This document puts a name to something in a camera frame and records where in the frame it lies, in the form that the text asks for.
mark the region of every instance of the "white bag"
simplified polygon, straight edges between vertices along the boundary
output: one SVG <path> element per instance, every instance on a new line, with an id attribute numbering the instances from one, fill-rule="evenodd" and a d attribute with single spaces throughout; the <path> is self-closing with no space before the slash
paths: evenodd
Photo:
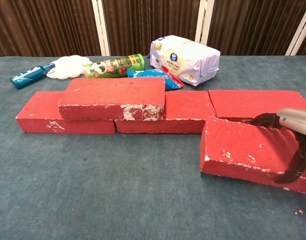
<path id="1" fill-rule="evenodd" d="M 162 65 L 183 82 L 197 86 L 216 75 L 220 51 L 179 36 L 160 37 L 151 44 L 151 65 Z"/>

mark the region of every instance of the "brick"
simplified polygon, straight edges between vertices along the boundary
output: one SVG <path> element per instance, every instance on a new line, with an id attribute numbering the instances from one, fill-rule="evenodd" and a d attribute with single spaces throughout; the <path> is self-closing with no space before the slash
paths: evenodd
<path id="1" fill-rule="evenodd" d="M 306 110 L 306 99 L 288 90 L 210 90 L 216 115 L 221 119 L 248 122 L 263 113 L 282 108 Z"/>
<path id="2" fill-rule="evenodd" d="M 116 120 L 117 130 L 128 134 L 201 134 L 205 119 L 215 116 L 206 91 L 168 91 L 165 109 L 164 120 Z"/>
<path id="3" fill-rule="evenodd" d="M 201 172 L 306 193 L 306 171 L 295 182 L 277 184 L 298 148 L 293 132 L 210 118 L 202 133 Z"/>
<path id="4" fill-rule="evenodd" d="M 114 134 L 112 120 L 64 120 L 58 111 L 62 91 L 38 91 L 23 107 L 16 120 L 25 133 Z"/>
<path id="5" fill-rule="evenodd" d="M 160 77 L 77 78 L 58 106 L 66 120 L 160 120 L 165 105 L 165 83 Z"/>

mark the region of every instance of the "snack bag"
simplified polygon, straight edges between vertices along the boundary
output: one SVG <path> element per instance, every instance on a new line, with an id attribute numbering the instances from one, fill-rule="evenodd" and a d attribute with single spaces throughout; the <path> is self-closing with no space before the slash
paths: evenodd
<path id="1" fill-rule="evenodd" d="M 122 78 L 127 70 L 144 70 L 145 62 L 141 54 L 134 54 L 83 65 L 86 78 Z"/>
<path id="2" fill-rule="evenodd" d="M 160 69 L 150 69 L 145 71 L 127 70 L 127 76 L 129 78 L 161 77 L 165 81 L 166 91 L 180 89 L 184 85 L 177 77 L 170 76 Z"/>
<path id="3" fill-rule="evenodd" d="M 179 37 L 160 37 L 151 44 L 150 64 L 162 66 L 183 82 L 197 86 L 216 75 L 220 51 Z"/>

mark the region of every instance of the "green can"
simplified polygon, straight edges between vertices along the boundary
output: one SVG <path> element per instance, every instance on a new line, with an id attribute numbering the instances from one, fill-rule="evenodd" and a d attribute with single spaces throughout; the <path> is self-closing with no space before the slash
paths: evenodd
<path id="1" fill-rule="evenodd" d="M 87 64 L 83 71 L 86 78 L 123 78 L 127 77 L 128 69 L 143 71 L 144 68 L 143 56 L 134 54 Z"/>

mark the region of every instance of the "gray-blue carpet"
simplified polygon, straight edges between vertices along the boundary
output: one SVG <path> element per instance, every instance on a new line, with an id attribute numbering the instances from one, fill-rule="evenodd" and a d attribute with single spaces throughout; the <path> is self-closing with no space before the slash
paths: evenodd
<path id="1" fill-rule="evenodd" d="M 9 77 L 55 59 L 0 58 L 0 240 L 306 240 L 306 194 L 200 174 L 198 134 L 24 134 L 29 98 L 70 80 L 17 90 Z M 222 56 L 215 78 L 183 88 L 210 89 L 306 98 L 306 56 Z"/>

